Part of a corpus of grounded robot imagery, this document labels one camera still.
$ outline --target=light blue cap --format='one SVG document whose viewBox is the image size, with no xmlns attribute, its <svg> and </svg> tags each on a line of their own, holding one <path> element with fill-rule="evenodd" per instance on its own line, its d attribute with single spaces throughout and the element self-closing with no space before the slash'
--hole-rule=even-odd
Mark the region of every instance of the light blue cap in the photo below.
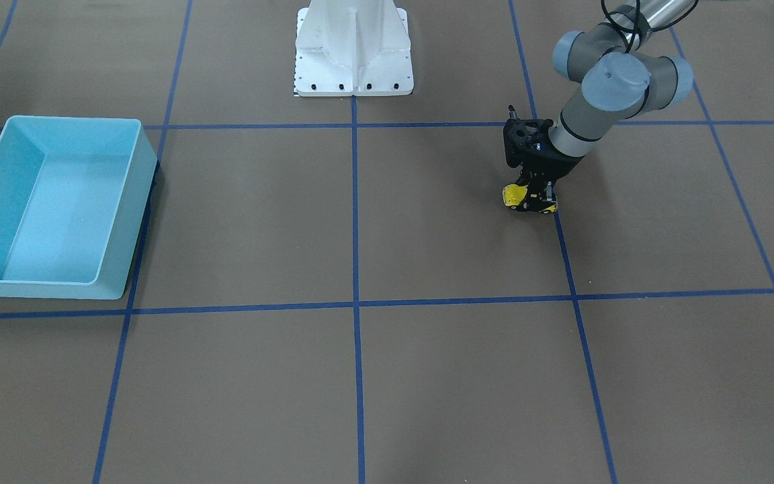
<svg viewBox="0 0 774 484">
<path fill-rule="evenodd" d="M 634 55 L 609 52 L 581 81 L 581 94 L 597 110 L 622 111 L 640 101 L 650 71 Z"/>
<path fill-rule="evenodd" d="M 566 79 L 569 79 L 569 71 L 567 69 L 569 52 L 572 51 L 572 43 L 574 43 L 575 38 L 581 34 L 584 33 L 580 30 L 573 30 L 563 34 L 563 37 L 557 40 L 554 51 L 551 52 L 551 64 L 554 65 L 554 70 Z"/>
<path fill-rule="evenodd" d="M 688 60 L 676 55 L 666 57 L 673 62 L 673 66 L 677 69 L 677 90 L 669 103 L 669 106 L 673 106 L 677 102 L 684 100 L 686 95 L 689 95 L 691 85 L 695 82 L 695 73 L 691 70 L 691 64 L 689 64 Z"/>
</svg>

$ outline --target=storage box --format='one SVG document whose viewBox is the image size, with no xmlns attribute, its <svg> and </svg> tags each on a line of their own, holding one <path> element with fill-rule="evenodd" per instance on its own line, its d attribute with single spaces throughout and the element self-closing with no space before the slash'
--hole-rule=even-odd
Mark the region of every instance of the storage box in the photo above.
<svg viewBox="0 0 774 484">
<path fill-rule="evenodd" d="M 119 299 L 156 165 L 138 120 L 10 118 L 0 296 Z"/>
</svg>

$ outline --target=blue bin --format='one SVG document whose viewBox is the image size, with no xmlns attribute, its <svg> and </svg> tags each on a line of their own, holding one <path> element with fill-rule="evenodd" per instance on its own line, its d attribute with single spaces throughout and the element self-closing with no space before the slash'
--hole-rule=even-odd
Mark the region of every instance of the blue bin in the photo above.
<svg viewBox="0 0 774 484">
<path fill-rule="evenodd" d="M 156 164 L 138 120 L 10 118 L 0 296 L 119 299 Z"/>
</svg>

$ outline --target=white plastic stand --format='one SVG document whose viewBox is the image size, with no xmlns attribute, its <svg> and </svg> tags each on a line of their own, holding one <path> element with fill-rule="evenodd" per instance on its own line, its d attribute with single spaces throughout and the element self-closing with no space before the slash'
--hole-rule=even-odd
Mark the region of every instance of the white plastic stand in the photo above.
<svg viewBox="0 0 774 484">
<path fill-rule="evenodd" d="M 393 0 L 312 0 L 298 12 L 294 91 L 301 96 L 408 95 L 408 13 Z"/>
</svg>

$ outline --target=yellow object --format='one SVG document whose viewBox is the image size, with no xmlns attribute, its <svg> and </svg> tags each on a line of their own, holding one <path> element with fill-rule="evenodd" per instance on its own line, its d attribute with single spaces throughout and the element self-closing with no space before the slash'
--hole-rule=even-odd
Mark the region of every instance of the yellow object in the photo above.
<svg viewBox="0 0 774 484">
<path fill-rule="evenodd" d="M 506 206 L 518 206 L 527 196 L 527 187 L 508 184 L 503 187 L 503 203 Z"/>
</svg>

